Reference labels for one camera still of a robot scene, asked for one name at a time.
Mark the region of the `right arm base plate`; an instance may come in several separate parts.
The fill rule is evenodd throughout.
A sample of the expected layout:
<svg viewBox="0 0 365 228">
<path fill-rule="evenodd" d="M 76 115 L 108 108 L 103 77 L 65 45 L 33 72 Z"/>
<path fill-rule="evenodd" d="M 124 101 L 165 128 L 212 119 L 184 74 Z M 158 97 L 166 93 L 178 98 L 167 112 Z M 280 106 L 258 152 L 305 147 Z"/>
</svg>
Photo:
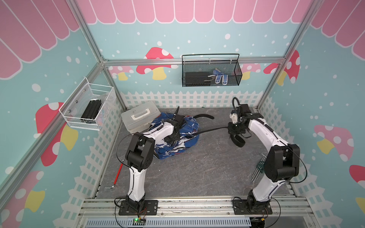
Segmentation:
<svg viewBox="0 0 365 228">
<path fill-rule="evenodd" d="M 267 216 L 272 214 L 272 208 L 269 201 L 259 202 L 247 199 L 234 198 L 232 206 L 235 215 L 259 215 Z"/>
</svg>

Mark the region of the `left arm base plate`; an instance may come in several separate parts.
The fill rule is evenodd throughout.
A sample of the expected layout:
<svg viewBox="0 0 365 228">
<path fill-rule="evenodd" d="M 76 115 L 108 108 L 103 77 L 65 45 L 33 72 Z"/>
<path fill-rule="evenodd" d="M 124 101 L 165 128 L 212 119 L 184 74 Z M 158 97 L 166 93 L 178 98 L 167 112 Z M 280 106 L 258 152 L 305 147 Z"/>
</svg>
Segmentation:
<svg viewBox="0 0 365 228">
<path fill-rule="evenodd" d="M 120 207 L 118 207 L 119 216 L 134 216 L 134 215 L 157 215 L 158 200 L 146 200 L 144 206 L 141 208 L 140 212 L 134 210 L 130 205 L 127 204 L 125 200 L 121 201 Z"/>
</svg>

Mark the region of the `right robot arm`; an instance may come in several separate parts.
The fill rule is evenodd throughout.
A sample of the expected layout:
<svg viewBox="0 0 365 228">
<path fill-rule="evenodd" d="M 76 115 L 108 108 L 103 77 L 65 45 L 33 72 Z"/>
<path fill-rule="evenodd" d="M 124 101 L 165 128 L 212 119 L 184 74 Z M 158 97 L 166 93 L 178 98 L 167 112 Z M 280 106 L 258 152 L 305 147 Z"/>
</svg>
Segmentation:
<svg viewBox="0 0 365 228">
<path fill-rule="evenodd" d="M 263 177 L 259 184 L 249 192 L 246 208 L 250 213 L 264 212 L 270 205 L 272 195 L 284 183 L 299 173 L 300 148 L 282 139 L 261 116 L 250 113 L 239 117 L 230 114 L 228 124 L 230 138 L 238 147 L 245 145 L 242 134 L 253 132 L 268 151 L 263 164 Z"/>
</svg>

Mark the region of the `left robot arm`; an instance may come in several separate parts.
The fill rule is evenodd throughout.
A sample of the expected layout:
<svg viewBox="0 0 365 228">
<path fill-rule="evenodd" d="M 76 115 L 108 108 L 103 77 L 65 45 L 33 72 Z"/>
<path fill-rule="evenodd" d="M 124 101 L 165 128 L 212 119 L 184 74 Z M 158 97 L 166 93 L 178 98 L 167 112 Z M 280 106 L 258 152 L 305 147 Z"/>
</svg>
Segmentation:
<svg viewBox="0 0 365 228">
<path fill-rule="evenodd" d="M 144 210 L 144 182 L 147 168 L 151 165 L 157 144 L 174 145 L 179 142 L 180 130 L 186 123 L 185 117 L 174 114 L 172 118 L 154 125 L 151 130 L 133 134 L 125 154 L 130 170 L 130 187 L 125 202 L 135 212 Z"/>
</svg>

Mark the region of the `blue patterned trousers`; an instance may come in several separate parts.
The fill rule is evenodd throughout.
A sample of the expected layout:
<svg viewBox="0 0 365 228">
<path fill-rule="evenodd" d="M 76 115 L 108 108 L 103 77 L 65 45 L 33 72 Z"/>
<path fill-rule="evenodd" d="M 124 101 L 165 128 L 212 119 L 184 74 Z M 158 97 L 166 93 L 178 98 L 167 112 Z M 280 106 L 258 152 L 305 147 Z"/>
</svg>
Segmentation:
<svg viewBox="0 0 365 228">
<path fill-rule="evenodd" d="M 193 134 L 198 132 L 199 123 L 193 116 L 182 116 L 162 112 L 150 124 L 149 130 L 154 130 L 168 120 L 182 121 L 182 124 L 174 129 L 172 135 L 155 143 L 154 157 L 160 160 L 183 153 L 194 146 L 199 137 Z"/>
</svg>

